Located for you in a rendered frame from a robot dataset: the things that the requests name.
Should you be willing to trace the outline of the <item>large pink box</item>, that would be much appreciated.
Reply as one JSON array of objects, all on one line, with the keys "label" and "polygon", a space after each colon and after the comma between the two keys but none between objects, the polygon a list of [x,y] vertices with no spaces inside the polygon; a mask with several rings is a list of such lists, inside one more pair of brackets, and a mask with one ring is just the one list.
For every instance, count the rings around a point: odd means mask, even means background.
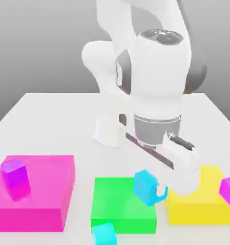
[{"label": "large pink box", "polygon": [[28,180],[9,188],[0,169],[0,232],[63,232],[75,182],[73,156],[18,156]]}]

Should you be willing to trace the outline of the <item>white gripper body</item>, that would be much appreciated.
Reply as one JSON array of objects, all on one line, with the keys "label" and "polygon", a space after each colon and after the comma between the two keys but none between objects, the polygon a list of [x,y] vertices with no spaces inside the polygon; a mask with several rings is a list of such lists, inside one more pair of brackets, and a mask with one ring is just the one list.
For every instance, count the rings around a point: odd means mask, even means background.
[{"label": "white gripper body", "polygon": [[179,196],[195,192],[200,181],[200,157],[195,146],[172,133],[149,149],[124,129],[118,131],[118,145],[135,164],[134,171],[147,170],[159,183]]}]

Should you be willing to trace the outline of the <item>small cyan cube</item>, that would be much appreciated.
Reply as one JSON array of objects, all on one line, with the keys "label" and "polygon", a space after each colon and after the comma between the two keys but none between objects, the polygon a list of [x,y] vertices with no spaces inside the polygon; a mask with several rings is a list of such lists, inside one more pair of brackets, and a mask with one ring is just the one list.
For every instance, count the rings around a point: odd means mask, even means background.
[{"label": "small cyan cube", "polygon": [[117,236],[112,223],[92,227],[94,245],[117,245]]},{"label": "small cyan cube", "polygon": [[160,182],[147,170],[142,170],[134,176],[134,194],[148,207],[155,205],[167,198],[168,187],[166,186],[163,196],[156,195],[156,189]]}]

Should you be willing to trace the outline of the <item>large yellow box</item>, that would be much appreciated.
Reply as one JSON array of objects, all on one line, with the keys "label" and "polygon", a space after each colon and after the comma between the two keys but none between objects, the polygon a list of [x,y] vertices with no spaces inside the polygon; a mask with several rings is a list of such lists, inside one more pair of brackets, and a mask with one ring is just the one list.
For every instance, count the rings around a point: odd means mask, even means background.
[{"label": "large yellow box", "polygon": [[221,179],[218,166],[200,167],[200,184],[196,192],[181,197],[168,190],[164,200],[170,225],[230,225],[230,206],[219,195]]}]

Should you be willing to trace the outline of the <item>large green box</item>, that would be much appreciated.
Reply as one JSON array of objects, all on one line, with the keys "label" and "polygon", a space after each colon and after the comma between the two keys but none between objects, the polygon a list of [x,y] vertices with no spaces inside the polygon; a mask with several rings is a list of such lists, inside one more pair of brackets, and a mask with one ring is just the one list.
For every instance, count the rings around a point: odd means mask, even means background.
[{"label": "large green box", "polygon": [[111,223],[117,234],[154,234],[157,214],[133,192],[133,178],[95,178],[91,227]]}]

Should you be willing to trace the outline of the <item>small purple cube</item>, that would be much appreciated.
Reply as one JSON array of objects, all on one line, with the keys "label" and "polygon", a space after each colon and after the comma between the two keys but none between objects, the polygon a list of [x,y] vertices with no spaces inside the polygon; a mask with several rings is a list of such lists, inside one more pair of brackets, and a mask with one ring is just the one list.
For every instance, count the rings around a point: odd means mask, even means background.
[{"label": "small purple cube", "polygon": [[19,201],[31,193],[25,163],[18,157],[4,161],[0,170],[6,190],[13,201]]}]

